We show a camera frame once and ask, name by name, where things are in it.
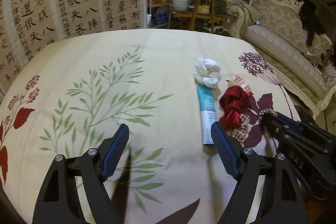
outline table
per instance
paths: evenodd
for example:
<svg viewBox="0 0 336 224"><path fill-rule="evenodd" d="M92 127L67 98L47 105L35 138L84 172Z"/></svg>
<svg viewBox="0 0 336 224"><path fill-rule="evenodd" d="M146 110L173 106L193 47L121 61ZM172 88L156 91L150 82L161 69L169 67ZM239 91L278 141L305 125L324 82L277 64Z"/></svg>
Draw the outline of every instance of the table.
<svg viewBox="0 0 336 224"><path fill-rule="evenodd" d="M125 223L155 224L167 217L170 223L182 223L179 218L186 216L191 224L217 223L236 182L225 172L216 150L202 145L194 81L199 56L221 66L222 80L214 90L218 118L223 114L218 101L226 80L239 74L251 86L253 111L246 144L261 155L275 155L273 142L261 133L257 114L273 108L290 116L291 108L294 119L299 117L248 43L152 29L70 38L44 48L17 77L0 106L0 179L24 220L32 222L40 186L57 154L79 156L125 122L131 131L130 145L105 183L111 196L130 152ZM262 185L260 178L249 222L256 216ZM86 220L94 223L80 180L77 186Z"/></svg>

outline sofa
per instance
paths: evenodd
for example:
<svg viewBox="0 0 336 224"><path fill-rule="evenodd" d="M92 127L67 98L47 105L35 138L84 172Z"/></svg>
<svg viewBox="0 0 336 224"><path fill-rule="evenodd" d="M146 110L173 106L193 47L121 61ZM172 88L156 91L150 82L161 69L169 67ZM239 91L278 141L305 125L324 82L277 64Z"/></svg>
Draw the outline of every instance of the sofa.
<svg viewBox="0 0 336 224"><path fill-rule="evenodd" d="M312 47L306 44L308 31L303 30L298 15L302 5L296 0L226 0L226 11L236 19L230 35L253 45L286 89L311 109L315 119L336 91L336 78L320 72L302 53L321 60L332 42L327 35L315 33ZM331 71L335 69L329 65L328 75Z"/></svg>

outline red cloth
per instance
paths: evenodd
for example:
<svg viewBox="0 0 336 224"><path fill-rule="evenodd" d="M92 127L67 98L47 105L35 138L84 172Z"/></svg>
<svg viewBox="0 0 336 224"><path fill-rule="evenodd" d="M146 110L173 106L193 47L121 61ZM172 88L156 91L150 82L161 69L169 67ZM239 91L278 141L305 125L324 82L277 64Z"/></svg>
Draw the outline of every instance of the red cloth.
<svg viewBox="0 0 336 224"><path fill-rule="evenodd" d="M239 128L242 124L240 114L245 110L250 102L250 97L238 85L228 88L219 100L220 106L224 110L224 116L219 119L219 123L224 130Z"/></svg>

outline sofa backrest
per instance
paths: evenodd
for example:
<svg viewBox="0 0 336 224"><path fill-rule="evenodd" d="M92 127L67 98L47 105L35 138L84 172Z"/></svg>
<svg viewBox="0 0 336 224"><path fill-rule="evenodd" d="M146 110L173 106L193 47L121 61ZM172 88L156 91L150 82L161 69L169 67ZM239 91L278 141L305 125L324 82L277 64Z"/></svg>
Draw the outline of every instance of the sofa backrest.
<svg viewBox="0 0 336 224"><path fill-rule="evenodd" d="M322 53L330 48L330 39L315 35L313 46L306 44L308 31L302 29L298 13L303 2L296 0L250 0L250 6L260 14L260 25L282 37L303 53L310 52L320 59Z"/></svg>

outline blue gripper pad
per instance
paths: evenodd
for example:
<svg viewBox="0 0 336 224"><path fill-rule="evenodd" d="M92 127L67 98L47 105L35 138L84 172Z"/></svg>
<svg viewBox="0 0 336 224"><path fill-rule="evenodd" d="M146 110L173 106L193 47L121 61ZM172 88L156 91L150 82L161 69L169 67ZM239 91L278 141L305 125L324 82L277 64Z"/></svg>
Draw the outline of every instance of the blue gripper pad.
<svg viewBox="0 0 336 224"><path fill-rule="evenodd" d="M211 138L222 160L226 172L234 179L238 179L237 157L216 123L211 126Z"/></svg>
<svg viewBox="0 0 336 224"><path fill-rule="evenodd" d="M127 125L124 125L119 132L116 133L117 136L110 149L106 153L103 160L103 170L100 174L103 180L107 180L110 176L113 175L118 162L121 158L122 153L126 147L126 144L129 139L129 128Z"/></svg>
<svg viewBox="0 0 336 224"><path fill-rule="evenodd" d="M290 119L289 117L283 115L282 113L277 112L277 114L278 114L278 118L281 121L283 121L285 124L287 124L293 131L295 131L297 133L302 132L302 128L300 127L300 125L296 121Z"/></svg>

